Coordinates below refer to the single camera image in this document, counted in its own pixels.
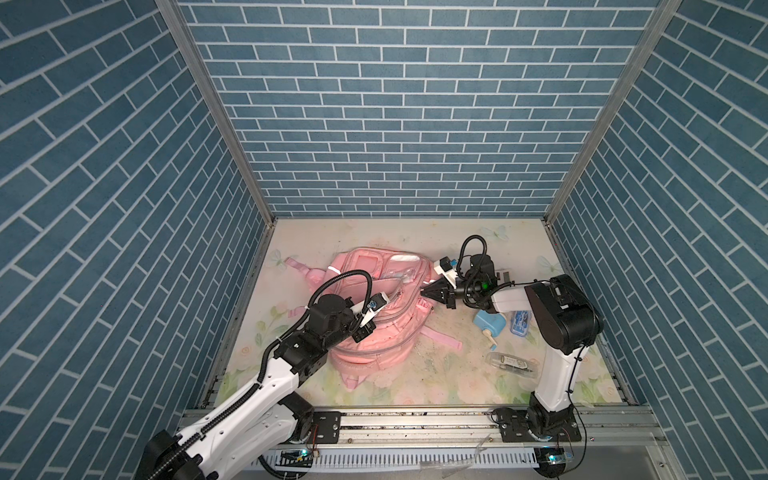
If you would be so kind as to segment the pink student backpack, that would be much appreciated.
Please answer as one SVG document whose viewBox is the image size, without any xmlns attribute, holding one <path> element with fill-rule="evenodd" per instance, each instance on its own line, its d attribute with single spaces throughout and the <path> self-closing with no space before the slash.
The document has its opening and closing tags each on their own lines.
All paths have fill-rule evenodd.
<svg viewBox="0 0 768 480">
<path fill-rule="evenodd" d="M 426 325 L 436 302 L 421 296 L 421 289 L 437 279 L 428 258 L 392 250 L 361 247 L 338 254 L 325 269 L 311 268 L 293 258 L 285 264 L 301 272 L 312 288 L 355 269 L 367 271 L 373 280 L 372 294 L 384 294 L 388 303 L 371 321 L 375 329 L 357 343 L 347 339 L 333 348 L 329 359 L 349 390 L 368 377 L 402 363 L 420 338 L 459 351 L 462 342 Z"/>
</svg>

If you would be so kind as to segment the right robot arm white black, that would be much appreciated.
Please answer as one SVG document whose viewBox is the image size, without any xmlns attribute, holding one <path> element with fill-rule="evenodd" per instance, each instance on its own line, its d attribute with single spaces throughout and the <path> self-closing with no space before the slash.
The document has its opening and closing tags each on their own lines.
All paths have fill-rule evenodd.
<svg viewBox="0 0 768 480">
<path fill-rule="evenodd" d="M 462 243 L 459 257 L 433 264 L 438 279 L 421 295 L 449 309 L 459 303 L 487 314 L 532 313 L 547 344 L 543 369 L 531 394 L 526 423 L 531 436 L 549 440 L 578 417 L 573 387 L 589 348 L 603 331 L 603 322 L 586 294 L 567 274 L 546 280 L 504 280 L 477 234 Z"/>
</svg>

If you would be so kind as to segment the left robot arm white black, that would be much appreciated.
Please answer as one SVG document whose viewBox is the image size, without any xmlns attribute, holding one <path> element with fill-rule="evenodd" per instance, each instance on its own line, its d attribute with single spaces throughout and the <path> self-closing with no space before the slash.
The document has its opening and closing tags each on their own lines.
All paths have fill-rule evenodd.
<svg viewBox="0 0 768 480">
<path fill-rule="evenodd" d="M 372 276 L 341 273 L 310 297 L 300 319 L 264 350 L 258 374 L 224 403 L 176 434 L 162 430 L 147 443 L 138 479 L 232 479 L 284 442 L 310 431 L 313 406 L 299 387 L 339 343 L 369 336 L 387 304 Z"/>
</svg>

